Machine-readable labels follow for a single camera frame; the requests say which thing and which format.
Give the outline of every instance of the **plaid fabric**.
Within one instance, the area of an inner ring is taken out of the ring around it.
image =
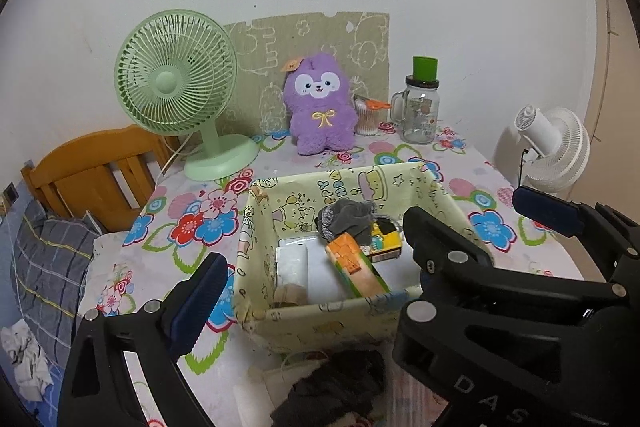
[[[33,200],[15,241],[11,280],[22,315],[49,359],[61,367],[75,334],[80,291],[96,237],[81,219],[47,218]]]

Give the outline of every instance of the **white crumpled cloth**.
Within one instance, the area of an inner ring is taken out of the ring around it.
[[[2,328],[0,342],[11,359],[20,394],[29,401],[42,401],[45,389],[53,380],[44,352],[24,319],[11,328]]]

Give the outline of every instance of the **white fan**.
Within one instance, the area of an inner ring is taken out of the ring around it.
[[[533,147],[522,168],[533,188],[554,194],[578,180],[591,146],[587,130],[572,111],[556,107],[543,113],[527,105],[518,113],[515,126]]]

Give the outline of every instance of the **fan center cap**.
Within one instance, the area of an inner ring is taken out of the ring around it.
[[[156,76],[156,88],[162,94],[170,94],[178,87],[178,78],[173,71],[160,71]]]

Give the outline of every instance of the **jar handle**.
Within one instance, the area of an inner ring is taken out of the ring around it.
[[[389,111],[389,120],[396,125],[402,123],[402,95],[404,91],[398,91],[391,97],[391,110]]]

